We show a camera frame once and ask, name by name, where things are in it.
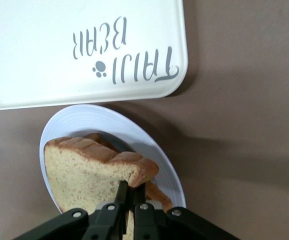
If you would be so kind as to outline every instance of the paw print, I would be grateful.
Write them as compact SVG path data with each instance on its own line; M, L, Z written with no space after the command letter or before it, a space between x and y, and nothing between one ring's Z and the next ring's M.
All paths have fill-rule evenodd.
M96 76L101 78L102 76L106 77L107 74L104 72L106 70L106 65L102 61L97 61L95 67L92 68L92 71L96 72Z

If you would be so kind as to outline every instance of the brown table surface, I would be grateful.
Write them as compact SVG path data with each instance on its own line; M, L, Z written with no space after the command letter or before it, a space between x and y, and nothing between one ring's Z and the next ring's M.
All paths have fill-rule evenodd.
M98 103L169 157L187 208L244 240L289 240L289 1L184 1L189 66L168 97ZM58 213L39 162L66 106L0 110L0 240Z

